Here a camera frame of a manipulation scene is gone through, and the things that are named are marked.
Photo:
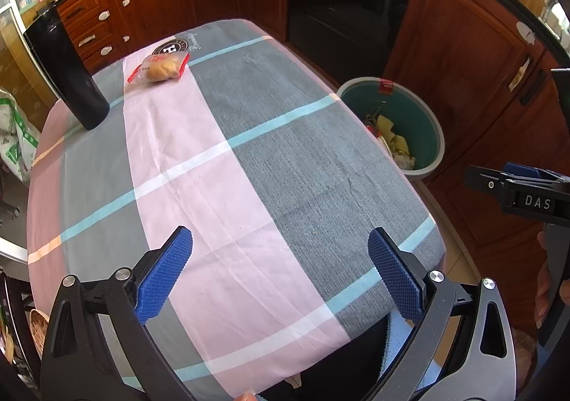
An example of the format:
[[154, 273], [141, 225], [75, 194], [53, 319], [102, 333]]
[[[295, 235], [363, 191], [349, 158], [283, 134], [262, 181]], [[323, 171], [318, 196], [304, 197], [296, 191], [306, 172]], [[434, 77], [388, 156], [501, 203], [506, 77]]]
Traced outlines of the person's right hand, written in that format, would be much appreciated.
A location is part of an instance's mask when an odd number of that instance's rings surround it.
[[[551, 277], [548, 264], [544, 263], [537, 276], [537, 292], [535, 296], [534, 320], [540, 329], [549, 308], [548, 291], [551, 286]], [[566, 306], [570, 306], [570, 282], [564, 280], [559, 287], [559, 296]]]

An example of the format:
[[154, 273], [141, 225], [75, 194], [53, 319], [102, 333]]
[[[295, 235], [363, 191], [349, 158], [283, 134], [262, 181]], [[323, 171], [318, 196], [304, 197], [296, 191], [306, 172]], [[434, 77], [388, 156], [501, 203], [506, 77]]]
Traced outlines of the person's left hand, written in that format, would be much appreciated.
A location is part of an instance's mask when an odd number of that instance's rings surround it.
[[236, 398], [235, 401], [257, 401], [256, 392], [252, 389], [248, 389], [246, 392]]

